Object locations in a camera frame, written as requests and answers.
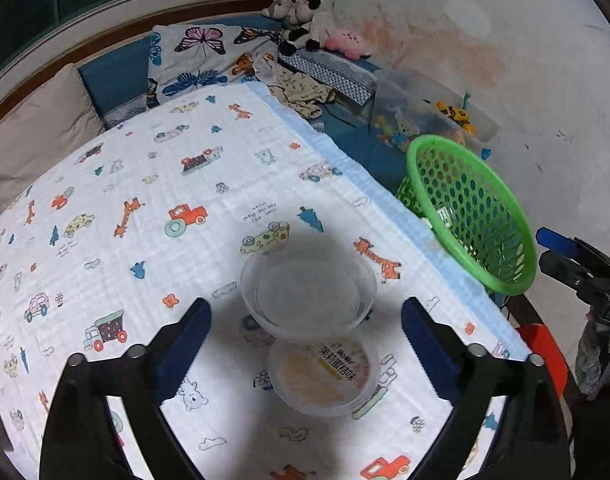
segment cartoon print blanket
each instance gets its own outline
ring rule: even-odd
[[[352,415],[301,415],[272,390],[272,340],[250,320],[237,282],[255,242],[277,232],[287,243],[333,237],[380,278],[363,322],[381,357],[379,390]],[[68,156],[0,216],[0,412],[10,458],[37,478],[70,354],[105,359],[147,344],[203,297],[212,330],[162,412],[206,478],[402,480],[451,409],[400,329],[410,296],[465,342],[527,355],[423,222],[266,86],[188,93]],[[109,402],[134,474],[150,478],[122,404]],[[490,405],[463,478],[480,468],[502,405]]]

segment butterfly pattern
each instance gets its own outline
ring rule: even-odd
[[[159,87],[159,82],[155,79],[147,79],[147,93],[145,99],[147,100],[147,108],[156,108],[160,105],[159,98],[156,96],[156,90]]]
[[[160,32],[153,32],[149,37],[149,60],[156,66],[160,66],[163,62],[162,49],[160,48],[161,35]]]
[[[238,75],[241,72],[244,72],[245,76],[254,75],[253,63],[254,59],[252,58],[252,55],[249,52],[246,52],[236,60],[236,65],[231,69],[232,75]]]
[[[199,71],[196,75],[190,72],[183,72],[178,76],[175,83],[163,88],[163,95],[171,97],[178,94],[178,92],[182,92],[183,90],[191,87],[198,88],[198,86],[207,86],[226,82],[227,76],[219,75],[216,70],[205,70],[203,72]]]
[[[207,51],[205,45],[210,47],[216,54],[224,56],[225,46],[221,41],[223,37],[223,31],[214,27],[192,27],[185,31],[185,37],[182,38],[181,42],[174,49],[175,52],[182,52],[195,46],[199,43],[203,45],[203,53],[207,57]]]
[[[234,44],[247,43],[247,41],[252,41],[256,38],[269,38],[275,44],[281,42],[281,35],[275,30],[262,30],[261,28],[252,27],[242,27],[242,29],[242,32],[234,40]]]

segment wall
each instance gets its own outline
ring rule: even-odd
[[[610,27],[592,0],[335,0],[381,66],[418,68],[502,125],[489,163],[534,231],[610,254]],[[527,293],[573,363],[587,307],[539,275]]]

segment green plastic basket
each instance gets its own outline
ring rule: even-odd
[[[425,217],[451,256],[488,290],[522,294],[536,276],[532,233],[512,192],[472,152],[416,137],[396,197]]]

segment plastic container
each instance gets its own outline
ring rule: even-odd
[[[292,342],[346,334],[368,314],[373,271],[322,234],[252,254],[240,274],[250,313],[265,331]]]
[[[302,345],[276,341],[269,352],[276,393],[306,415],[345,415],[360,409],[376,391],[380,368],[359,332]]]
[[[433,134],[458,142],[480,158],[490,155],[495,145],[493,137],[499,129],[495,121],[468,104],[470,123],[477,131],[476,136],[472,136],[434,106],[442,101],[461,108],[464,96],[416,70],[379,70],[375,74],[378,83],[370,133],[381,136],[402,151],[419,134]]]
[[[488,290],[517,296],[534,282],[536,248],[521,206],[472,152],[442,137],[416,138],[396,197]]]

